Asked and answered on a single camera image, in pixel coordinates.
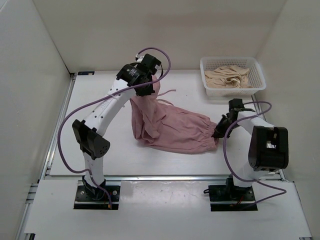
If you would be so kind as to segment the pink trousers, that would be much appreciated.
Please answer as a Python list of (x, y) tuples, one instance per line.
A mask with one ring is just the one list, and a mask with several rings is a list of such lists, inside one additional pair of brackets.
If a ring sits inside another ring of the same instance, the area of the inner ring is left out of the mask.
[(203, 154), (218, 148), (213, 138), (216, 123), (208, 116), (177, 107), (161, 99), (160, 81), (153, 76), (154, 93), (133, 96), (131, 127), (133, 137), (144, 147), (179, 154)]

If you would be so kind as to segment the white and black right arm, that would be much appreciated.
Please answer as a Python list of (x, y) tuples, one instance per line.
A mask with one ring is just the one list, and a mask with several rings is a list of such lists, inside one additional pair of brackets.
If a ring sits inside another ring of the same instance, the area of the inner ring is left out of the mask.
[[(236, 128), (245, 129), (251, 136), (247, 159), (234, 170), (227, 156), (227, 139)], [(225, 163), (231, 172), (224, 193), (230, 200), (238, 199), (243, 190), (249, 189), (261, 177), (289, 164), (289, 132), (287, 128), (274, 126), (260, 118), (249, 108), (231, 109), (223, 114), (212, 135), (223, 139), (222, 150)]]

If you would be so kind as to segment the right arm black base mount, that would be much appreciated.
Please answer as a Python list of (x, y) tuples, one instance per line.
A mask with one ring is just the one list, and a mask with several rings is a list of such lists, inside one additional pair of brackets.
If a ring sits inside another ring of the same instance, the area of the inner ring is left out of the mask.
[(209, 196), (211, 212), (258, 211), (252, 187), (239, 188), (226, 185), (209, 185), (203, 193)]

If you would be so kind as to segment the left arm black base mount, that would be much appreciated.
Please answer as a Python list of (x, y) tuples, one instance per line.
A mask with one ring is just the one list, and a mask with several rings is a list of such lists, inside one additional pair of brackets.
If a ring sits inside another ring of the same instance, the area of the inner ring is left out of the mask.
[(78, 184), (73, 208), (75, 210), (118, 210), (121, 186), (106, 185), (105, 189), (110, 195), (112, 204), (109, 203), (109, 198), (104, 191), (94, 197), (83, 184)]

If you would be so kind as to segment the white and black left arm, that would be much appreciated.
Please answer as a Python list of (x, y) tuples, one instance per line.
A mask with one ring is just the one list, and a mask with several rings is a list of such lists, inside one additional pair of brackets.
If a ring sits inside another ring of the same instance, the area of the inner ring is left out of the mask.
[(155, 92), (151, 84), (143, 87), (137, 85), (152, 82), (153, 76), (161, 67), (160, 63), (126, 64), (117, 73), (107, 92), (108, 99), (103, 100), (83, 120), (76, 119), (72, 123), (76, 141), (83, 153), (85, 168), (89, 170), (82, 177), (82, 182), (85, 192), (93, 200), (100, 200), (106, 194), (103, 160), (111, 145), (104, 138), (108, 126), (132, 97), (149, 96)]

